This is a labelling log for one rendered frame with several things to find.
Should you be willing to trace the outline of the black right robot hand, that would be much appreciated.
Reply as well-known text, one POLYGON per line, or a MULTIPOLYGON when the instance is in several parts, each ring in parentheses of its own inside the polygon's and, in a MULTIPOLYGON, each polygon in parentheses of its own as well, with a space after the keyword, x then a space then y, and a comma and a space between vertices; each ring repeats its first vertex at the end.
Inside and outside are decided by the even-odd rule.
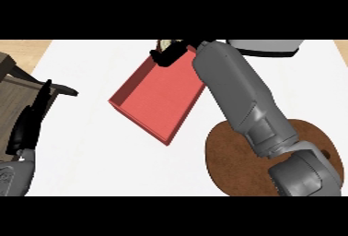
POLYGON ((188 52, 188 47, 200 48, 204 42, 213 40, 179 40, 167 49, 160 52, 157 49, 150 51, 154 62, 161 67, 170 67, 188 52))

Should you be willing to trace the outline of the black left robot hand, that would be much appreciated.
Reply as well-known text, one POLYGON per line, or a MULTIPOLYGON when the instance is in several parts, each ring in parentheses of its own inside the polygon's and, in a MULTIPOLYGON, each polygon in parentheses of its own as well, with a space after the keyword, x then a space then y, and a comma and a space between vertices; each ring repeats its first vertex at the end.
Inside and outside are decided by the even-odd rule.
POLYGON ((36 100, 32 105, 26 106, 12 128, 6 149, 8 155, 15 155, 20 150, 27 148, 35 149, 37 147, 42 122, 45 119, 49 101, 52 99, 51 89, 57 89, 64 95, 79 95, 79 92, 73 88, 54 84, 52 80, 48 80, 43 83, 36 100))

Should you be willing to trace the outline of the cupcake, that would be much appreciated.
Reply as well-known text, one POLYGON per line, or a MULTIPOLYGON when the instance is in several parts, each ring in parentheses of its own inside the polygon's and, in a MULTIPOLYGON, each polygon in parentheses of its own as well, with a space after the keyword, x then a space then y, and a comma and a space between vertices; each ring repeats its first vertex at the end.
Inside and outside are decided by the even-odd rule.
POLYGON ((158 40, 157 50, 163 52, 176 42, 179 42, 179 40, 158 40))

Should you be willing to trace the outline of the red open box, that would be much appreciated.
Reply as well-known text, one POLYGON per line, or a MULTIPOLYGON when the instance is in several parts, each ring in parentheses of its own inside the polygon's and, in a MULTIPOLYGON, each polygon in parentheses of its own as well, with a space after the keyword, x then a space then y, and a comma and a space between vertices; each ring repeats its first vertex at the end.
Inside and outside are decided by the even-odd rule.
POLYGON ((161 67, 147 59, 110 103, 120 113, 169 146, 182 128, 206 85, 192 61, 197 49, 188 52, 170 67, 161 67))

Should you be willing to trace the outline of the round brown wooden cutting board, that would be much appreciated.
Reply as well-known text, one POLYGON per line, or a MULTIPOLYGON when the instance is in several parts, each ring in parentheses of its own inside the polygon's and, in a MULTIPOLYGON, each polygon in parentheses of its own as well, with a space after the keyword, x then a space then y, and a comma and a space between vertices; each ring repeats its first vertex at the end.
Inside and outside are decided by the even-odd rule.
MULTIPOLYGON (((297 119, 291 119, 290 122, 300 139, 319 147, 340 173, 340 178, 344 179, 343 161, 329 136, 310 122, 297 119)), ((278 196, 269 168, 290 156, 287 153, 275 159, 259 158, 248 140, 234 131, 228 121, 216 125, 207 137, 207 169, 217 188, 231 196, 278 196)))

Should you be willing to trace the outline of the grey appliance with black base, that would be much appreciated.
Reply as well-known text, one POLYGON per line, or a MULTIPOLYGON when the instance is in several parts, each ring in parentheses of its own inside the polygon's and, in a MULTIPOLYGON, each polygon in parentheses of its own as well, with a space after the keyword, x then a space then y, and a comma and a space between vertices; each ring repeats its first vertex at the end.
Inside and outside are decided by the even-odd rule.
POLYGON ((303 40, 228 40, 244 55, 259 57, 293 57, 303 40))

